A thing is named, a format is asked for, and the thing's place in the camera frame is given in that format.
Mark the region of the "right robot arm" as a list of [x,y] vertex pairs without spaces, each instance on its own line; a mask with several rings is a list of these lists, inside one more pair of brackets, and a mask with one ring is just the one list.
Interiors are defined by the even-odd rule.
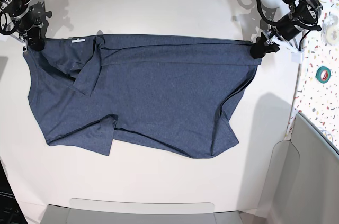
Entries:
[[15,32],[23,42],[24,51],[44,49],[45,42],[41,35],[43,23],[33,12],[29,3],[32,0],[1,0],[1,17],[5,18],[1,25],[1,35],[9,36]]

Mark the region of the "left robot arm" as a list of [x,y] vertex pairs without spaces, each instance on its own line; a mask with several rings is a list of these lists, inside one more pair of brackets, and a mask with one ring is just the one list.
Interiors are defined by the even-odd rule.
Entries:
[[282,0],[288,5],[289,12],[278,21],[270,20],[263,13],[261,0],[256,0],[257,11],[268,29],[262,31],[251,47],[250,54],[261,59],[268,53],[278,52],[281,46],[293,53],[303,53],[306,36],[322,30],[319,18],[323,9],[319,0]]

